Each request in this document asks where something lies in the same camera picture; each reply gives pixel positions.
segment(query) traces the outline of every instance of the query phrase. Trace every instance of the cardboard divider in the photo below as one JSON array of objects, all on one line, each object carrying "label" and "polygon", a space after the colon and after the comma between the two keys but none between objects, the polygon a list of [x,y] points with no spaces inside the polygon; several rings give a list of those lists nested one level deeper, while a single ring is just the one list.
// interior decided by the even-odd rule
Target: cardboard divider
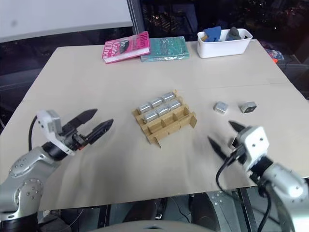
[{"label": "cardboard divider", "polygon": [[174,99],[180,101],[182,105],[151,122],[144,123],[143,115],[140,115],[137,109],[132,112],[148,141],[151,144],[157,144],[159,147],[161,147],[159,140],[180,130],[185,125],[190,124],[194,128],[197,123],[196,114],[190,112],[189,106],[183,103],[182,97],[177,95],[176,90],[173,92],[176,96]]}]

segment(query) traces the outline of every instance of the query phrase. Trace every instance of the beige table surface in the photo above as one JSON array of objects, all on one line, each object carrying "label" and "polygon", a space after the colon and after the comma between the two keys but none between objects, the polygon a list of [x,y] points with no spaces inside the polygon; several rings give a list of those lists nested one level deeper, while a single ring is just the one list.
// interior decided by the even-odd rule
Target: beige table surface
[{"label": "beige table surface", "polygon": [[[0,136],[0,181],[12,163],[27,152],[28,128],[40,109],[54,109],[62,123],[80,112],[98,108],[80,132],[113,118],[111,130],[95,144],[67,157],[44,188],[41,209],[72,208],[137,201],[217,190],[215,174],[222,160],[207,136],[226,153],[236,133],[228,120],[265,127],[268,155],[309,176],[309,104],[288,81],[257,41],[243,55],[199,59],[196,43],[188,43],[190,59],[141,63],[132,59],[106,65],[102,46],[58,48],[19,105]],[[132,109],[173,89],[197,115],[190,126],[150,145]],[[217,101],[229,105],[220,115]],[[242,114],[238,105],[255,101],[257,109]],[[46,139],[38,126],[33,146]],[[221,178],[225,188],[249,186],[242,167],[233,164]]]}]

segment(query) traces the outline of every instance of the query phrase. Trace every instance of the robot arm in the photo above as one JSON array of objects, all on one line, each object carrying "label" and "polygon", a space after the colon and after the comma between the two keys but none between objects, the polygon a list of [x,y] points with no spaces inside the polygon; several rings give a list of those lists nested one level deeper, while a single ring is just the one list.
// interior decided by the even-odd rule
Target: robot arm
[{"label": "robot arm", "polygon": [[[306,181],[266,156],[269,142],[263,127],[230,124],[238,132],[232,160],[238,160],[258,187],[264,187],[274,200],[282,231],[308,231],[309,188]],[[221,158],[227,158],[214,140],[210,139],[210,143]]]},{"label": "robot arm", "polygon": [[72,156],[77,149],[93,144],[112,126],[111,119],[99,124],[87,136],[78,134],[77,128],[90,120],[96,111],[84,111],[63,127],[55,111],[38,112],[38,124],[49,142],[19,158],[0,185],[1,231],[36,231],[36,214],[48,177],[67,155]]}]

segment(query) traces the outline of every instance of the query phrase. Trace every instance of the teal book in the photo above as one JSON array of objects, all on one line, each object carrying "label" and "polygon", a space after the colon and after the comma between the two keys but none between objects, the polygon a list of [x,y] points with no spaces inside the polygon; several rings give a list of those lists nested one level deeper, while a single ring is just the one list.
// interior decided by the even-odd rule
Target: teal book
[{"label": "teal book", "polygon": [[150,38],[150,54],[142,55],[142,62],[188,59],[190,56],[183,36]]}]

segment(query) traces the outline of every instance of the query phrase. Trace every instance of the pink book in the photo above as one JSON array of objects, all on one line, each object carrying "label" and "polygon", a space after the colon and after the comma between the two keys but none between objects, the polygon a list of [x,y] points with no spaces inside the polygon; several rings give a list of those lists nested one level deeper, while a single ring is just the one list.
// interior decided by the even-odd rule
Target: pink book
[{"label": "pink book", "polygon": [[149,53],[149,35],[144,31],[130,37],[105,42],[102,59],[108,64]]}]

